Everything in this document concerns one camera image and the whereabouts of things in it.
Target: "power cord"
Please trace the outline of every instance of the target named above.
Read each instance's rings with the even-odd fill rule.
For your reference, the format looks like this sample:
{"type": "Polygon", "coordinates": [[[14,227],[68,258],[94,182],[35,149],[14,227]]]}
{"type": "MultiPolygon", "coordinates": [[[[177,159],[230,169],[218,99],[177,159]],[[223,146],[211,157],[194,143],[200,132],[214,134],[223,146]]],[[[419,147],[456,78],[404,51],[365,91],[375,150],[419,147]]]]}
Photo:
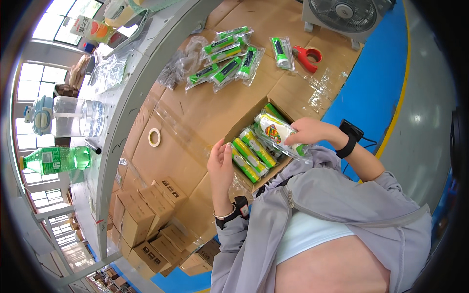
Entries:
{"type": "MultiPolygon", "coordinates": [[[[362,139],[364,139],[364,140],[369,141],[369,142],[372,143],[372,144],[367,145],[366,147],[363,147],[364,149],[369,148],[369,147],[372,147],[372,146],[378,144],[378,142],[376,142],[376,141],[374,141],[374,140],[372,140],[372,139],[368,139],[368,138],[366,138],[366,137],[362,137],[362,139]]],[[[347,163],[347,165],[345,165],[344,171],[342,172],[343,174],[345,174],[345,170],[347,170],[347,167],[348,167],[348,163],[347,163]]]]}

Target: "yellow bottle cap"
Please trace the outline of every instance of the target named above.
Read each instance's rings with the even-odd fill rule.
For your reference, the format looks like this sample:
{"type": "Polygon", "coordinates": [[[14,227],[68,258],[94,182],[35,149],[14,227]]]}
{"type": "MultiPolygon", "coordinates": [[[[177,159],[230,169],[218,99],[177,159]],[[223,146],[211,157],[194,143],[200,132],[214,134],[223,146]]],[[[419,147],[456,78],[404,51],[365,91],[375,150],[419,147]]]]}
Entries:
{"type": "Polygon", "coordinates": [[[20,156],[18,161],[20,163],[20,170],[24,170],[24,156],[20,156]]]}

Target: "person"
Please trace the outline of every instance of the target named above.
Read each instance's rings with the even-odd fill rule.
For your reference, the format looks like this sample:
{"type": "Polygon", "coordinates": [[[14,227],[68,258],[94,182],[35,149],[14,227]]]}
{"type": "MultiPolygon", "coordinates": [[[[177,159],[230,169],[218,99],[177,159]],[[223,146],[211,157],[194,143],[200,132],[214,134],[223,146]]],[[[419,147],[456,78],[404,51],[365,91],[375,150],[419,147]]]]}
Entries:
{"type": "Polygon", "coordinates": [[[216,143],[207,163],[220,253],[211,292],[398,293],[412,287],[431,241],[428,206],[403,193],[380,161],[336,126],[292,123],[285,144],[310,147],[312,163],[292,161],[252,202],[249,219],[228,197],[231,148],[216,143]],[[339,153],[363,183],[342,174],[339,153]]]}

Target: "red tape dispenser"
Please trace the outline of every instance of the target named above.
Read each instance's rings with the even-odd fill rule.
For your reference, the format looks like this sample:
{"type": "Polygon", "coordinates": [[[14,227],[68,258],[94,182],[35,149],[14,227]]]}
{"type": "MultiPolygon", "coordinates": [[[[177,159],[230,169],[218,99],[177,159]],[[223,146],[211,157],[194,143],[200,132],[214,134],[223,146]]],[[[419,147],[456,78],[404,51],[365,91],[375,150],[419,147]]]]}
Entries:
{"type": "Polygon", "coordinates": [[[313,47],[305,49],[300,46],[294,46],[292,48],[292,53],[304,65],[306,70],[312,73],[315,73],[318,69],[315,64],[321,62],[322,60],[321,51],[313,47]],[[308,56],[313,57],[316,61],[311,61],[310,59],[308,59],[308,56]]]}

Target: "yellow floor line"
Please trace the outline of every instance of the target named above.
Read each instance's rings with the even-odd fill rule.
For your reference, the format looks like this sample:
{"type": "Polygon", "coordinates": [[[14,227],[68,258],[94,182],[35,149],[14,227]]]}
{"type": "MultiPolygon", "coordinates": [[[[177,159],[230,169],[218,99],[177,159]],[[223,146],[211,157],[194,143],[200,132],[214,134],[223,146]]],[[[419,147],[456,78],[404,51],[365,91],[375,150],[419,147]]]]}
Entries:
{"type": "Polygon", "coordinates": [[[394,126],[396,126],[397,119],[399,118],[399,113],[401,112],[401,107],[402,107],[402,101],[404,100],[404,95],[406,93],[406,88],[407,88],[407,79],[409,76],[409,68],[410,68],[410,26],[409,26],[409,18],[407,17],[407,8],[406,8],[406,3],[405,1],[402,1],[402,4],[404,6],[404,14],[406,15],[406,23],[407,23],[407,63],[406,63],[406,72],[404,74],[404,82],[402,83],[402,90],[401,90],[401,95],[399,96],[399,102],[397,102],[397,107],[396,107],[396,112],[394,113],[393,119],[391,120],[391,124],[389,124],[389,128],[386,132],[386,135],[384,136],[383,142],[379,146],[378,151],[376,152],[376,157],[379,158],[381,157],[381,154],[383,154],[384,149],[386,148],[387,142],[389,141],[389,138],[391,137],[391,134],[394,131],[394,126]]]}

